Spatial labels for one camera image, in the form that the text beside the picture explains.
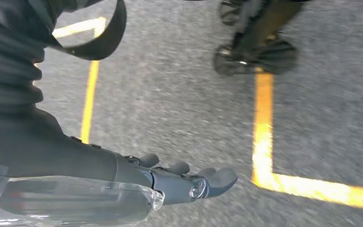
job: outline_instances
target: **black strap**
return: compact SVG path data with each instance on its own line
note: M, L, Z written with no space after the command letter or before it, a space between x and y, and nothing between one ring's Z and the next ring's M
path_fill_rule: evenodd
M97 38L88 43L63 47L59 42L48 46L74 55L85 60L101 60L110 56L118 47L126 29L126 5L123 0L117 0L115 12L106 29Z

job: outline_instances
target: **metal screw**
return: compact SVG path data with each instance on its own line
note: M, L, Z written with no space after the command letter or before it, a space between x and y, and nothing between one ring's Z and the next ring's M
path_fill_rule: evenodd
M199 190L196 186L193 186L190 190L190 198L195 200L198 198Z

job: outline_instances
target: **yellow painted line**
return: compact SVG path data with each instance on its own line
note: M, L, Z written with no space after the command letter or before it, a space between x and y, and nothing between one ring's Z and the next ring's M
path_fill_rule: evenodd
M85 21L81 21L66 27L62 27L62 28L57 28L55 29L52 34L55 38L62 38L68 35L72 35L75 33L80 33L80 32L84 32L84 31L88 31L88 30L96 30L97 27L101 27L102 23L105 23L105 18L104 17L99 17L96 19L91 19L91 20L85 20Z
M99 17L96 19L86 20L66 27L55 29L52 34L55 36L55 38L61 38L72 35L74 33L84 32L93 29L94 37L97 37L105 30L105 25L106 19L104 17ZM91 61L86 89L86 97L84 102L83 120L80 130L80 139L83 141L83 143L89 143L91 121L94 108L95 86L98 80L98 72L99 61Z
M98 37L105 30L106 19L100 17L94 22L94 37ZM91 121L94 108L94 95L96 81L98 80L98 68L99 61L91 61L90 73L88 76L86 99L83 111L83 121L81 124L80 138L84 143L89 143L90 131L91 131Z
M363 209L363 187L272 172L273 75L257 71L252 181L261 188Z

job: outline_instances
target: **asphalt ground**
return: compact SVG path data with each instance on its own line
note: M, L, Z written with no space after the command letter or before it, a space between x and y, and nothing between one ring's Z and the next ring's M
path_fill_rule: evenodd
M227 194L162 207L139 226L363 227L363 208L252 182L255 100L269 99L256 97L254 75L214 72L214 49L233 32L221 24L218 4L127 1L122 43L99 63L91 143L124 155L156 153L164 166L183 160L192 171L232 166L239 176ZM113 9L105 1L64 14L57 28L109 19ZM93 35L60 41L82 43ZM312 1L283 36L300 58L295 69L272 77L273 172L363 187L363 0ZM48 49L38 67L39 107L55 115L66 134L79 136L90 62Z

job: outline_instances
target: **prosthetic arm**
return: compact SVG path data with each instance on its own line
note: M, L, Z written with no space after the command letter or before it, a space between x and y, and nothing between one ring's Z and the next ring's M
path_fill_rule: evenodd
M82 59L109 56L119 44L126 8L118 0L101 36L63 47L57 17L96 0L0 0L0 226L120 226L162 205L223 194L237 181L230 168L189 174L184 162L163 168L156 155L122 156L65 135L36 108L43 99L34 66L49 46Z

